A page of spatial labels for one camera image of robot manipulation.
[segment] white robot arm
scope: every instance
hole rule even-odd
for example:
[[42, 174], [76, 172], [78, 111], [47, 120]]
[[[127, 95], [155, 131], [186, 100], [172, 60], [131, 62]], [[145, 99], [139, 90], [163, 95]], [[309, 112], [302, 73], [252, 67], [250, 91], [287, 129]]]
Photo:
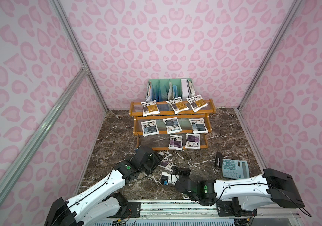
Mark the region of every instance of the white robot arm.
[[92, 225], [113, 215], [124, 215], [127, 200], [118, 189], [137, 179], [140, 173], [150, 175], [159, 165], [163, 156], [149, 147], [141, 146], [136, 154], [116, 164], [111, 172], [86, 191], [64, 201], [53, 202], [45, 226]]
[[174, 174], [161, 174], [162, 184], [173, 184], [200, 205], [216, 204], [225, 216], [256, 215], [256, 208], [273, 203], [285, 208], [304, 207], [293, 178], [274, 169], [264, 169], [264, 174], [246, 179], [199, 182], [190, 179], [190, 169], [172, 169]]

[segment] marble floor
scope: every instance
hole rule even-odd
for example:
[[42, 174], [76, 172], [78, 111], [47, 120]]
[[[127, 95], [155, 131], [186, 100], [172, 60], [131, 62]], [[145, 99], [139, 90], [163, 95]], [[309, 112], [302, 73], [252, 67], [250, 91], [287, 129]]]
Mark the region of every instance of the marble floor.
[[[220, 169], [214, 167], [215, 154], [219, 151], [228, 159], [246, 160], [250, 176], [260, 174], [235, 111], [231, 108], [217, 109], [215, 114], [210, 115], [210, 123], [212, 132], [207, 134], [209, 148], [161, 151], [164, 161], [190, 168], [193, 180], [228, 180], [223, 178]], [[133, 118], [128, 110], [108, 111], [79, 192], [104, 178], [117, 162], [134, 154], [136, 136], [132, 134], [132, 129]], [[158, 167], [149, 177], [133, 180], [119, 192], [128, 200], [183, 199], [184, 196], [173, 187], [159, 183], [163, 171], [167, 170]]]

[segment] white packet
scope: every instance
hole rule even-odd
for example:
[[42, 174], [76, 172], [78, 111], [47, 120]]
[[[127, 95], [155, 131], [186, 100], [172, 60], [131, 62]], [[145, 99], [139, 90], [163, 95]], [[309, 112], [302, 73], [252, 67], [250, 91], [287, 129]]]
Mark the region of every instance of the white packet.
[[143, 136], [156, 135], [159, 134], [159, 129], [157, 128], [156, 120], [143, 121], [141, 122]]
[[193, 133], [186, 133], [185, 148], [200, 149], [200, 135]]
[[192, 125], [192, 132], [193, 133], [208, 133], [209, 131], [207, 130], [205, 126], [204, 119], [189, 119], [191, 125]]
[[172, 109], [175, 112], [175, 115], [177, 115], [177, 113], [181, 111], [186, 111], [190, 109], [185, 105], [181, 97], [177, 97], [172, 101], [166, 101], [166, 102], [168, 102], [171, 105]]
[[207, 103], [204, 101], [200, 94], [195, 97], [187, 98], [187, 101], [191, 104], [192, 110], [194, 112], [197, 112], [202, 107], [207, 106]]
[[174, 164], [162, 161], [162, 162], [160, 162], [159, 166], [161, 166], [162, 168], [165, 168], [167, 170], [172, 171], [172, 167], [174, 166]]
[[157, 107], [156, 101], [141, 102], [142, 104], [142, 116], [151, 114], [160, 114], [159, 108]]
[[176, 117], [164, 119], [163, 122], [166, 124], [167, 134], [182, 131], [179, 120]]
[[182, 136], [170, 135], [169, 149], [182, 151]]

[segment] blue calculator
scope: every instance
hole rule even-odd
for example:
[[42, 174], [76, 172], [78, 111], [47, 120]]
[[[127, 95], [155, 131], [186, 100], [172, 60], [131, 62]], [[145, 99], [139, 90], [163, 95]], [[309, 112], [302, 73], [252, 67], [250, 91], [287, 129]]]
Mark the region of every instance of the blue calculator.
[[231, 179], [250, 178], [246, 161], [222, 159], [222, 176]]

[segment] pink leopard print wall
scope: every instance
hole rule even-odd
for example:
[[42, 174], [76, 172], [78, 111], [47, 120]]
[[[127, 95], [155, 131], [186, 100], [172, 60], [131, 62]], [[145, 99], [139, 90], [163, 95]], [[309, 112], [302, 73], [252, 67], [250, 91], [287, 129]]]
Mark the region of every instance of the pink leopard print wall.
[[79, 69], [47, 0], [0, 0], [0, 179]]
[[0, 208], [0, 225], [43, 225], [53, 201], [77, 193], [104, 118], [85, 78]]
[[290, 0], [62, 0], [110, 109], [144, 101], [148, 79], [193, 79], [238, 106]]
[[322, 1], [307, 0], [243, 111], [269, 167], [293, 176], [322, 226]]

